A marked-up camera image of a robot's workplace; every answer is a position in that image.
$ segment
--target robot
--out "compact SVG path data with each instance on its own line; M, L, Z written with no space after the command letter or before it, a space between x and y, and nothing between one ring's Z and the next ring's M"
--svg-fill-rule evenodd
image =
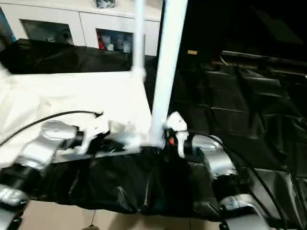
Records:
M182 158L188 159L185 146L189 146L192 156L200 156L212 176L212 187L220 204L218 212L224 222L222 230L269 230L270 227L249 194L247 183L240 180L237 169L228 156L222 142L211 136L189 133L179 114L167 119L168 106L175 75L181 34L188 0L166 2L165 19L161 40L161 50L153 104L152 124L147 140L139 148L158 147L163 149L171 144ZM132 72L143 79L143 18L144 0L136 0L136 33ZM66 161L82 160L92 157L97 140L110 135L109 119L97 115L91 126L80 130L76 126L61 121L47 121L42 125L39 135L26 143L14 163L0 171L0 230L16 230L22 222L22 213L26 209L30 194L48 167L59 162L58 150L72 149L74 153ZM114 141L126 144L135 134L117 135ZM102 157L110 153L95 155Z

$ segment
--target white fabric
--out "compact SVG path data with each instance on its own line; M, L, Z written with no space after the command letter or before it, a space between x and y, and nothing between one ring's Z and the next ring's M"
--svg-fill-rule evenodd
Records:
M147 133L151 113L143 83L131 72L11 75L0 77L0 141L37 119L70 110L104 111L129 130ZM92 115L57 118L85 128ZM0 167L13 162L41 125L30 128L0 148Z

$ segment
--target black fabric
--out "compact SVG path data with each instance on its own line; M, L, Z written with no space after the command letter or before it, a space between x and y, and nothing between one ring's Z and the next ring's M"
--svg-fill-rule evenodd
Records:
M146 58L146 93L153 100L156 61ZM19 40L0 53L12 73L124 71L129 56L93 48ZM286 216L305 229L307 205L307 80L224 66L218 71L178 71L169 112L189 129L214 134L257 168ZM250 186L283 227L272 201L250 173ZM52 165L33 199L122 213L220 221L206 167L173 151L141 153Z

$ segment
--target black cable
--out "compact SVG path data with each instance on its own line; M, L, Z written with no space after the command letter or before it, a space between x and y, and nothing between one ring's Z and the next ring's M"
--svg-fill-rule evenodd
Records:
M208 137L212 140L214 140L215 142L217 142L218 144L220 144L223 149L226 151L226 152L232 152L234 153L236 156L238 156L246 165L247 167L253 172L253 174L255 175L255 177L259 180L260 184L262 185L262 187L264 188L264 190L267 192L267 194L269 195L271 201L274 203L277 211L278 211L278 214L284 224L284 230L288 230L288 227L287 227L287 222L286 222L286 219L285 219L285 216L282 212L282 209L280 208L280 205L277 203L277 200L275 199L275 197L273 196L272 192L270 191L270 189L268 188L268 186L265 184L265 182L262 180L262 178L259 176L258 172L255 170L255 168L251 165L251 163L246 160L245 157L243 157L240 153L234 151L234 150L231 150L229 149L226 145L224 145L219 139L215 138L215 137L212 137L204 132L200 132L200 131L197 131L197 130L181 130L181 131L175 131L175 133L178 133L178 132L188 132L188 133L191 133L191 134L196 134L196 135L203 135L205 137Z
M21 133L22 131L32 127L32 126L35 126L39 123L42 123L46 120L49 120L49 119L52 119L52 118L55 118L55 117L58 117L58 116L63 116L63 115L68 115L68 114L93 114L95 115L96 117L99 117L100 115L102 114L99 114L99 113L95 113L95 112L92 112L92 111L83 111L83 110L73 110L73 111L67 111L67 112L61 112L61 113L57 113L57 114L53 114L53 115L49 115L49 116L46 116L44 118L41 118L39 120L36 120L20 129L18 129L16 132L14 132L13 134L11 134L10 136L8 136L4 141L2 141L0 143L0 147L2 147L4 144L6 144L9 140L11 140L13 137L15 137L16 135L18 135L19 133Z

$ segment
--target tiled floor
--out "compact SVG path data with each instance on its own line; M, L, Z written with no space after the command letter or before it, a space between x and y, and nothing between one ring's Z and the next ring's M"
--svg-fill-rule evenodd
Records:
M20 230L81 230L89 226L94 211L75 206L32 201ZM219 230L218 223L188 218L145 217L98 210L93 224L100 230Z

